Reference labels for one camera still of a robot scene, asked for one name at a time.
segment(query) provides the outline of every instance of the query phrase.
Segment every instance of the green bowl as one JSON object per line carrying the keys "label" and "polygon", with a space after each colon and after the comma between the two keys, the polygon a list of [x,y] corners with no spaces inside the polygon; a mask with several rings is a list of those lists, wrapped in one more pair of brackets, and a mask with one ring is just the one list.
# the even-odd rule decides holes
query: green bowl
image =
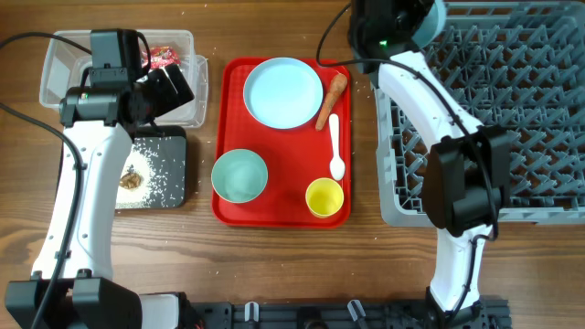
{"label": "green bowl", "polygon": [[268,168],[250,150],[237,149],[219,157],[211,170],[211,184],[221,198],[246,203],[262,193],[268,183]]}

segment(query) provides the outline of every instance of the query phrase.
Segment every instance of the orange carrot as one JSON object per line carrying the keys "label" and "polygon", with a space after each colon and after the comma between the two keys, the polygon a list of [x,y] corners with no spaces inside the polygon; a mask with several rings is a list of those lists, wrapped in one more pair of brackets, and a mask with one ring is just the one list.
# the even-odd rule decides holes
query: orange carrot
{"label": "orange carrot", "polygon": [[329,117],[329,113],[333,109],[335,102],[339,98],[342,92],[346,89],[347,86],[347,77],[341,73],[337,74],[332,80],[331,85],[329,86],[329,91],[325,96],[325,101],[323,102],[323,106],[321,107],[321,111],[319,112],[319,118],[317,119],[317,125],[315,126],[317,131],[320,131],[325,126],[327,122],[327,118]]}

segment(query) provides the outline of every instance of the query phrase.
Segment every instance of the wooden surface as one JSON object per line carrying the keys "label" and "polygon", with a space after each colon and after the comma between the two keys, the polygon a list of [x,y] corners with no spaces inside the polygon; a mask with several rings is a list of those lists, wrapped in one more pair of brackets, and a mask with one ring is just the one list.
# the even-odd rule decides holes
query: wooden surface
{"label": "wooden surface", "polygon": [[[136,292],[185,291],[193,302],[380,301],[422,298],[434,271],[432,228],[391,228],[381,217],[375,161],[376,113],[367,77],[353,80],[353,214],[335,230],[228,228],[211,214],[220,83],[243,56],[312,58],[344,2],[192,1],[177,5],[0,5],[0,38],[31,30],[104,27],[187,29],[209,58],[206,123],[188,131],[197,193],[168,211],[116,215],[115,281]],[[326,58],[350,58],[347,20],[332,31]],[[0,51],[0,101],[59,127],[38,103],[48,41],[18,41]],[[57,182],[57,139],[0,111],[0,295],[28,278],[46,236]],[[585,227],[503,224],[488,244],[480,286],[510,300],[515,328],[585,325]],[[0,305],[0,328],[16,324]]]}

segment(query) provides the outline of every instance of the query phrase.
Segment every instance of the white plastic container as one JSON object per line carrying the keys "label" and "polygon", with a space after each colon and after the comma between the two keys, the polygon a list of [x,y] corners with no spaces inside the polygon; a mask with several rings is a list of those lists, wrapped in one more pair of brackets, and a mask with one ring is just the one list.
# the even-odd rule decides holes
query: white plastic container
{"label": "white plastic container", "polygon": [[[194,100],[157,118],[156,123],[177,124],[193,128],[201,126],[207,110],[207,60],[196,55],[193,35],[185,30],[138,31],[146,37],[148,47],[171,46],[176,51],[181,59],[179,67],[195,94]],[[55,34],[91,49],[89,30],[58,31]],[[89,66],[91,66],[91,55],[64,42],[51,39],[40,81],[38,94],[40,103],[47,108],[58,111],[59,102],[65,97],[67,90],[70,87],[80,85],[81,74]]]}

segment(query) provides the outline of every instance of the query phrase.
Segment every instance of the snack package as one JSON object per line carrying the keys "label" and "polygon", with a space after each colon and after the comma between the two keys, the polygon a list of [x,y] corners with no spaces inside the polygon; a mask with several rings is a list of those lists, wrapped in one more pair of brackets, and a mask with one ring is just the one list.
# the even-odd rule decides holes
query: snack package
{"label": "snack package", "polygon": [[[181,59],[170,46],[150,48],[151,68],[160,69],[170,64],[181,64]],[[143,66],[148,63],[148,57],[143,52]]]}

